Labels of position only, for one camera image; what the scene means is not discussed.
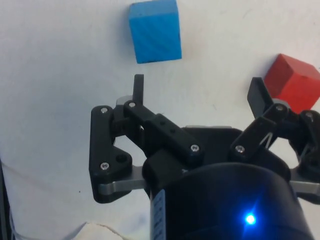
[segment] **wooden block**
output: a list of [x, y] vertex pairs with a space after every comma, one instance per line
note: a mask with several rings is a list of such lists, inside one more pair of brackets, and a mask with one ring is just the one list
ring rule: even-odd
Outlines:
[[129, 25], [138, 64], [182, 58], [176, 0], [132, 4]]
[[286, 101], [299, 114], [320, 97], [320, 73], [311, 64], [279, 54], [264, 83], [272, 98]]

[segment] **black plastic part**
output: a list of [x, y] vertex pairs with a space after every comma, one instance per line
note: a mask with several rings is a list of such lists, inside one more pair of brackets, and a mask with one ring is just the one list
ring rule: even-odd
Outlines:
[[144, 80], [143, 74], [134, 75], [132, 100], [141, 105], [144, 104]]
[[[167, 240], [314, 239], [289, 183], [262, 167], [201, 167], [164, 192]], [[254, 225], [246, 223], [248, 214], [255, 216]]]
[[247, 100], [255, 119], [262, 116], [274, 104], [261, 77], [252, 78]]
[[304, 178], [320, 182], [320, 114], [316, 111], [303, 111], [301, 122], [308, 133], [308, 143], [300, 158], [298, 172]]
[[[107, 112], [102, 113], [102, 109], [107, 109]], [[112, 183], [132, 171], [132, 157], [113, 146], [110, 130], [112, 116], [113, 109], [109, 106], [97, 106], [91, 111], [89, 173], [94, 200], [101, 204], [111, 203], [130, 193], [116, 192], [108, 196], [99, 193], [100, 184]], [[102, 170], [102, 163], [108, 163], [109, 168]]]
[[[269, 148], [277, 138], [274, 134], [288, 112], [286, 106], [274, 104], [262, 116], [256, 118], [230, 146], [231, 160], [251, 161], [260, 147]], [[237, 146], [242, 146], [243, 151], [237, 151]]]
[[[143, 127], [142, 150], [147, 157], [164, 148], [183, 164], [190, 167], [201, 165], [205, 152], [201, 143], [162, 114], [154, 114], [136, 102], [134, 107], [130, 107], [130, 102], [126, 102], [124, 116]], [[192, 151], [192, 145], [197, 145], [199, 150]]]

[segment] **black plastic bracket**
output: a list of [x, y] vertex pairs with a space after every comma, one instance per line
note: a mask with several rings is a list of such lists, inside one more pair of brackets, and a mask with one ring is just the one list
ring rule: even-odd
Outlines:
[[99, 185], [111, 183], [128, 176], [132, 171], [132, 157], [127, 152], [113, 146], [111, 121], [113, 109], [97, 106], [91, 111], [89, 173], [92, 192], [98, 203], [110, 203], [130, 193], [115, 192], [111, 195], [99, 193]]
[[192, 135], [162, 114], [154, 114], [138, 102], [126, 102], [123, 110], [124, 116], [142, 129], [142, 142], [138, 145], [140, 144], [147, 157], [161, 148], [166, 148], [190, 167], [201, 165], [205, 149]]

